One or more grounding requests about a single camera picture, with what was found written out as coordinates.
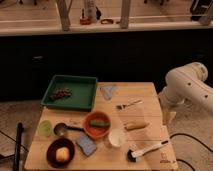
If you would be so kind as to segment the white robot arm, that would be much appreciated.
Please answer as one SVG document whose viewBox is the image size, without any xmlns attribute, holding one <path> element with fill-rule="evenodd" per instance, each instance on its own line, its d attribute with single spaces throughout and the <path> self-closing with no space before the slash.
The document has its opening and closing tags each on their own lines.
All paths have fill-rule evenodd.
<svg viewBox="0 0 213 171">
<path fill-rule="evenodd" d="M 213 114 L 213 88 L 205 84 L 207 77 L 208 70 L 200 62 L 174 68 L 166 74 L 166 86 L 158 94 L 164 125 L 175 117 L 173 108 L 183 104 L 186 99 Z"/>
</svg>

